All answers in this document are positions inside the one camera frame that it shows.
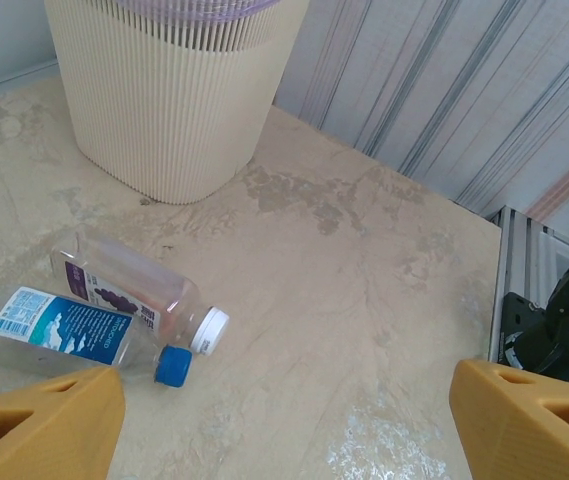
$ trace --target beige laundry basket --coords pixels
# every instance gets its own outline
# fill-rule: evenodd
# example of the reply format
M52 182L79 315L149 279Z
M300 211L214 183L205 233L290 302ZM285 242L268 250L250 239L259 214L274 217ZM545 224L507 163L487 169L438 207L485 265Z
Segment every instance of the beige laundry basket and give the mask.
M161 202L251 159L308 0L46 0L82 152Z

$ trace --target plastic bottle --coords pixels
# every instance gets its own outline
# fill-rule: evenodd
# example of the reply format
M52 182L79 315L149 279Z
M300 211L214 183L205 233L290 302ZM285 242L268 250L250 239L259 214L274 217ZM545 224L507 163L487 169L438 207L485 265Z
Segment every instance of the plastic bottle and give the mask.
M204 305L191 280L87 225L64 235L51 265L74 295L136 315L161 345L210 355L228 325L228 315Z
M0 289L0 364L57 376L98 364L181 387L192 354L159 347L132 315L29 287Z

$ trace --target striped wall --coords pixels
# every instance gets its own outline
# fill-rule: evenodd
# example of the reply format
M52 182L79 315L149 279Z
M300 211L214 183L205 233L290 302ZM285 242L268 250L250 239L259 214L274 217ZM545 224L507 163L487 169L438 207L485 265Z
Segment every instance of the striped wall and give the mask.
M277 103L474 212L569 236L569 0L311 0Z

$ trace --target beige tabletop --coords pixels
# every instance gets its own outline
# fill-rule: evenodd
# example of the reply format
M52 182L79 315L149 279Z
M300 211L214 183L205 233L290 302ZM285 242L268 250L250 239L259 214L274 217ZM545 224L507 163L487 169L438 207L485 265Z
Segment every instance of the beige tabletop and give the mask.
M448 388L488 351L495 226L277 109L221 191L156 204L81 155L59 79L1 97L0 285L55 290L79 222L232 316L184 388L126 385L109 478L469 477ZM0 391L35 379L0 367Z

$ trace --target blue bottle cap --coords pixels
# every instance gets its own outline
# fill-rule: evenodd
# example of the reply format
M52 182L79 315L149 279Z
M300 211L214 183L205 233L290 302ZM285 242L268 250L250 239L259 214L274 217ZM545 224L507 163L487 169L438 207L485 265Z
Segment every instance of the blue bottle cap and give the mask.
M169 387L181 387L188 376L193 354L183 348L166 346L160 354L155 381Z

